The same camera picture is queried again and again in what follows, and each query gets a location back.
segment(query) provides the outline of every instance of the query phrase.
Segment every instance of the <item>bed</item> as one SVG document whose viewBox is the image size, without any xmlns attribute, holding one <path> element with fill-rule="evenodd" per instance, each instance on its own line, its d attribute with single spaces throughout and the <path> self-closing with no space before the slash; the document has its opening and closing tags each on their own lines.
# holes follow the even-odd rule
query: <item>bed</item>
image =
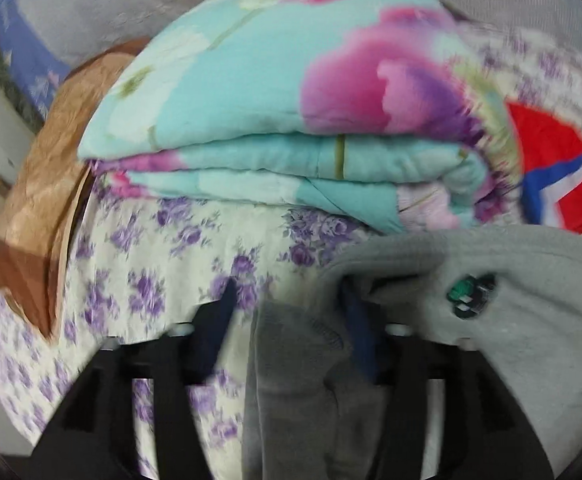
<svg viewBox="0 0 582 480">
<path fill-rule="evenodd" d="M 84 60 L 123 40 L 152 36 L 201 0 L 102 1 L 0 0 L 3 54 L 44 117 L 56 89 Z M 463 23 L 462 33 L 508 97 L 582 131 L 581 0 L 444 1 L 493 23 Z M 530 5 L 536 12 L 522 10 Z M 97 19 L 90 19 L 92 8 L 103 9 Z M 75 27 L 60 26 L 68 16 Z M 523 222 L 514 196 L 494 222 Z M 0 400 L 35 443 L 104 336 L 129 343 L 155 337 L 189 319 L 189 305 L 216 298 L 227 277 L 237 276 L 237 320 L 212 380 L 191 388 L 190 400 L 215 477 L 240 478 L 253 309 L 267 297 L 301 304 L 305 280 L 338 251 L 375 235 L 358 222 L 302 208 L 120 199 L 98 180 L 74 235 L 56 341 L 50 346 L 0 295 Z M 134 393 L 138 460 L 143 475 L 157 478 L 150 383 L 137 381 Z"/>
</svg>

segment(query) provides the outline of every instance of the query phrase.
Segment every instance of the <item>white sheet with purple flowers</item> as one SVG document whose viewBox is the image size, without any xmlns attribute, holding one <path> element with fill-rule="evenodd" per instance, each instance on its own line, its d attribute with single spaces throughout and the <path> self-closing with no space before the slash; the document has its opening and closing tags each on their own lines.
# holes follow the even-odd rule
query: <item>white sheet with purple flowers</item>
<svg viewBox="0 0 582 480">
<path fill-rule="evenodd" d="M 542 106 L 582 129 L 582 56 L 535 32 L 463 25 L 466 40 L 513 98 Z M 498 223 L 519 223 L 510 211 Z M 217 479 L 241 478 L 241 430 L 250 320 L 263 298 L 302 304 L 318 269 L 373 234 L 315 210 L 230 202 L 122 200 L 97 184 L 66 273 L 57 342 L 49 346 L 0 297 L 0 399 L 35 443 L 71 381 L 104 336 L 158 336 L 189 320 L 196 305 L 238 282 L 239 311 L 216 372 L 190 389 L 197 425 Z M 156 478 L 149 381 L 136 381 L 138 456 Z"/>
</svg>

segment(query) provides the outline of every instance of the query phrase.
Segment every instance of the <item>folded blanket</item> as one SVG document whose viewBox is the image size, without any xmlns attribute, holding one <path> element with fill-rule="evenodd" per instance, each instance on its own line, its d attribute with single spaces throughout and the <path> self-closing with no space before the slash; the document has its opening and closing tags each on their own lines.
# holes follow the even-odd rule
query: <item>folded blanket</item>
<svg viewBox="0 0 582 480">
<path fill-rule="evenodd" d="M 431 191 L 396 185 L 436 182 L 467 226 L 520 181 L 500 94 L 437 0 L 208 0 L 122 74 L 79 155 L 123 196 L 308 205 L 381 232 Z"/>
<path fill-rule="evenodd" d="M 111 49 L 60 87 L 0 215 L 0 290 L 8 305 L 52 336 L 76 212 L 88 166 L 76 158 L 93 111 L 147 40 Z"/>
</svg>

